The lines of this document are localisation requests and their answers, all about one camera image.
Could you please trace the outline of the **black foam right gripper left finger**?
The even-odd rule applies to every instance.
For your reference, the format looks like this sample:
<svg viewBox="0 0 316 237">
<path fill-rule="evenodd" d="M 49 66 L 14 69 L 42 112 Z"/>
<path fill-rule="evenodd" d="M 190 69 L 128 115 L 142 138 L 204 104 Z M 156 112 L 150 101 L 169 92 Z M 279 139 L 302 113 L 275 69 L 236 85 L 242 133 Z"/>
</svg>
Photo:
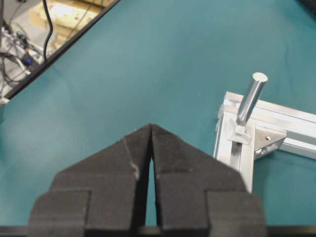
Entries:
<svg viewBox="0 0 316 237">
<path fill-rule="evenodd" d="M 35 202 L 30 237 L 133 237 L 145 224 L 151 125 L 58 172 Z"/>
</svg>

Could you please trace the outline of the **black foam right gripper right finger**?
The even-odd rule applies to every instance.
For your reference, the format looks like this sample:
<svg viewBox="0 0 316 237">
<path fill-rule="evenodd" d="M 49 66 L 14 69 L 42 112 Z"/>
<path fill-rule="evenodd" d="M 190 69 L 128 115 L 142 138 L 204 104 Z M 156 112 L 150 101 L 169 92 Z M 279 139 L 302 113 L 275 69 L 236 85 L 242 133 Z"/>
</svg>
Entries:
<svg viewBox="0 0 316 237">
<path fill-rule="evenodd" d="M 261 200 L 239 172 L 154 124 L 158 219 L 166 237 L 265 237 Z"/>
</svg>

